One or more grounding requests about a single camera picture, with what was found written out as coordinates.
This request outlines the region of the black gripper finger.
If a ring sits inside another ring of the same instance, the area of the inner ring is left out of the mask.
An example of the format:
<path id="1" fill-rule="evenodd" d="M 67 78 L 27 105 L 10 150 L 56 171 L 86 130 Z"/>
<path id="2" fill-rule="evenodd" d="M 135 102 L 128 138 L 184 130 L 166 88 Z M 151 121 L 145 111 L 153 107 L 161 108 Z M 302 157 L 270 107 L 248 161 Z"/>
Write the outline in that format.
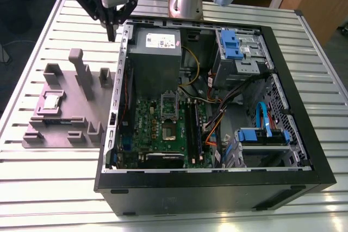
<path id="1" fill-rule="evenodd" d="M 119 27 L 119 24 L 123 24 L 125 20 L 128 19 L 130 14 L 133 12 L 137 6 L 138 0 L 114 0 L 115 6 L 112 11 L 111 16 L 111 29 L 112 37 L 111 40 L 114 41 L 116 37 L 115 31 Z"/>
<path id="2" fill-rule="evenodd" d="M 112 25 L 109 18 L 108 9 L 106 9 L 101 0 L 76 0 L 80 6 L 88 13 L 93 20 L 99 20 L 106 29 L 108 40 L 112 40 Z"/>

